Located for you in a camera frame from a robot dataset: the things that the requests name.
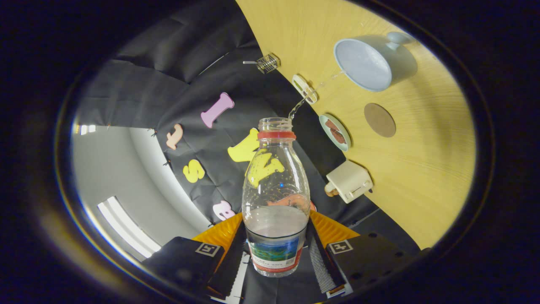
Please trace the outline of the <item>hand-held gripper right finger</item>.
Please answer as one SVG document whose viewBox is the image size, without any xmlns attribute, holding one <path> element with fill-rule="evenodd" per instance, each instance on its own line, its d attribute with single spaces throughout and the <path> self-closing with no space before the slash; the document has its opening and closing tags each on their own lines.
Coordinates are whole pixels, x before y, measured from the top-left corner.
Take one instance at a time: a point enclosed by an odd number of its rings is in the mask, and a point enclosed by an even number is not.
<svg viewBox="0 0 540 304">
<path fill-rule="evenodd" d="M 314 210 L 306 236 L 319 289 L 328 298 L 362 292 L 422 257 L 421 251 L 408 254 L 380 233 L 356 233 Z"/>
</svg>

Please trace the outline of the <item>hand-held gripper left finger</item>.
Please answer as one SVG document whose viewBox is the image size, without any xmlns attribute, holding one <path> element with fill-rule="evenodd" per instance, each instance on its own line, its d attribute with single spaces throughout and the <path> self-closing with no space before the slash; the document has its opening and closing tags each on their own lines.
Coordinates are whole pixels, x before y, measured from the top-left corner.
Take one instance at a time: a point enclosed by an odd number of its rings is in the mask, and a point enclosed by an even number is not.
<svg viewBox="0 0 540 304">
<path fill-rule="evenodd" d="M 178 287 L 226 298 L 231 295 L 245 241 L 243 218 L 237 214 L 193 239 L 174 237 L 142 264 Z"/>
</svg>

